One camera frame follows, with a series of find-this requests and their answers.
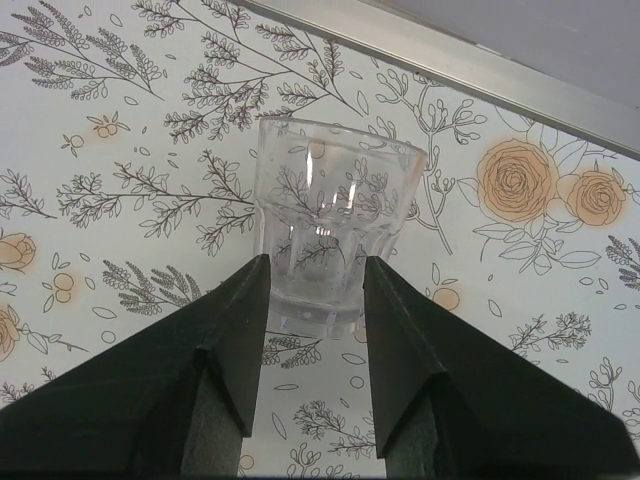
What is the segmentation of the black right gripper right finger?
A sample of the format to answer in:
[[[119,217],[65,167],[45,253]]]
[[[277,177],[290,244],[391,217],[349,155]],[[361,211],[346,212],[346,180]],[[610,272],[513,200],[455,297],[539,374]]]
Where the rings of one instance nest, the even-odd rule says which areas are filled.
[[[377,455],[390,475],[635,475],[623,422],[445,310],[384,260],[365,264]]]

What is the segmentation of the clear back tumbler glass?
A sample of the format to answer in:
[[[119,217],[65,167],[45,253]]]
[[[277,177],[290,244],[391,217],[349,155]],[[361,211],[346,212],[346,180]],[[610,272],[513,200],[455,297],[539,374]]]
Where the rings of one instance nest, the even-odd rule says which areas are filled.
[[[360,328],[366,260],[389,258],[427,160],[361,130],[260,120],[255,250],[270,258],[272,329],[341,339]]]

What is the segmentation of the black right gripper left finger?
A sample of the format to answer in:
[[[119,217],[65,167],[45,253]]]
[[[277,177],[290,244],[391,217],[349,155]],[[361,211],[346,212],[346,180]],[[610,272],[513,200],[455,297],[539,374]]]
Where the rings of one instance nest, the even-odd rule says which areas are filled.
[[[252,433],[270,261],[1,412],[5,475],[234,475]]]

